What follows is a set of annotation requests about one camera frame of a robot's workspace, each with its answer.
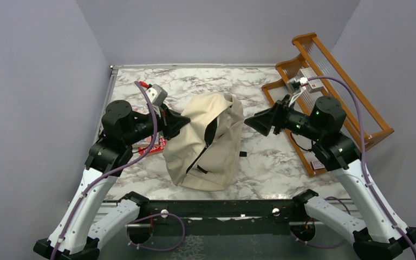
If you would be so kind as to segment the cream canvas backpack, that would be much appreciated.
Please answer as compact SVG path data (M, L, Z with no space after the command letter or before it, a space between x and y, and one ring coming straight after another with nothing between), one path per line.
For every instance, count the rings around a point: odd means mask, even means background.
M167 141L163 151L167 173L175 186L222 191L239 169L243 104L229 93L194 96L182 115L190 122Z

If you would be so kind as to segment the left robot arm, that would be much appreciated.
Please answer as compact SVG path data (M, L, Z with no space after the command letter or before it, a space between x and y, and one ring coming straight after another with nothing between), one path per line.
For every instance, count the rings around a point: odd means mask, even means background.
M102 248L126 224L146 220L148 200L141 195L134 198L135 192L98 222L94 219L123 169L144 158L142 154L132 159L133 145L147 137L155 142L158 132L174 138L190 122L165 104L150 109L148 114L138 113L125 100L107 105L101 119L103 131L89 150L75 196L52 234L35 243L35 253L46 259L98 259Z

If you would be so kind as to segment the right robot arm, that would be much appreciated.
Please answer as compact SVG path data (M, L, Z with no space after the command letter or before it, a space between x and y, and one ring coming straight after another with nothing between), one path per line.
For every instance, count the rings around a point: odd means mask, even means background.
M352 138L342 131L346 112L331 96L317 98L309 115L296 111L289 97L247 118L245 123L262 135L287 129L307 139L315 157L342 184L361 218L332 206L313 191L294 197L291 214L321 221L347 242L360 259L394 259L416 244L416 227L408 226L393 211L362 163Z

